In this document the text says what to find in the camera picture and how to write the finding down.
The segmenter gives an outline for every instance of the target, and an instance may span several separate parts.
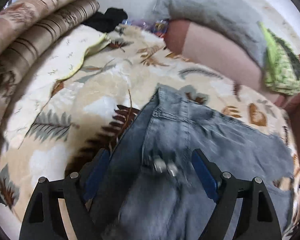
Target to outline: rolled fabric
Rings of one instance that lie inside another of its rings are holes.
[[[0,12],[0,54],[25,30],[75,0],[18,0]]]
[[[99,9],[95,0],[77,0],[22,33],[0,55],[0,124],[10,98],[38,57],[60,36]]]

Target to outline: silver bolt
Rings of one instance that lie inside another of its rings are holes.
[[[38,179],[38,182],[39,183],[44,183],[45,181],[46,181],[46,177],[40,177],[39,179]]]
[[[75,178],[77,178],[79,176],[79,173],[77,173],[77,172],[72,172],[71,174],[70,174],[70,178],[71,179],[75,179]]]
[[[160,157],[155,158],[155,160],[153,161],[153,166],[158,173],[163,173],[167,170],[166,163]]]
[[[254,181],[256,182],[256,183],[261,183],[262,182],[262,179],[260,179],[259,177],[255,177],[254,178]]]
[[[224,177],[224,178],[226,178],[226,179],[229,179],[229,178],[231,178],[231,174],[229,173],[229,172],[224,172],[224,173],[222,173],[222,176]]]
[[[169,174],[173,177],[175,177],[178,174],[178,168],[174,163],[168,163],[167,169]]]

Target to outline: gray pillow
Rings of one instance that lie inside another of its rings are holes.
[[[156,19],[189,19],[222,33],[240,45],[260,66],[265,65],[266,40],[261,16],[242,0],[158,0]]]

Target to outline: floral bedspread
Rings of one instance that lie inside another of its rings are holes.
[[[12,212],[22,220],[39,177],[62,179],[79,171],[99,148],[112,151],[156,87],[164,84],[184,92],[189,100],[282,138],[295,166],[292,182],[274,182],[293,191],[288,235],[300,213],[300,166],[287,114],[254,90],[175,55],[150,33],[129,26],[109,38],[107,48],[87,57],[76,74],[54,86],[19,148],[0,140],[0,192]],[[64,201],[60,207],[69,239],[75,239]]]

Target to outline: blue object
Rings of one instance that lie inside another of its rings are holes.
[[[103,176],[105,175],[106,170],[108,169],[109,158],[110,158],[109,152],[104,150],[100,156],[98,164],[94,166],[88,179],[86,180],[84,184],[85,192],[83,194],[83,199],[85,202],[95,197],[99,185],[103,179]]]
[[[207,197],[211,198],[216,203],[219,199],[217,181],[213,178],[207,166],[196,151],[192,153],[191,161]]]

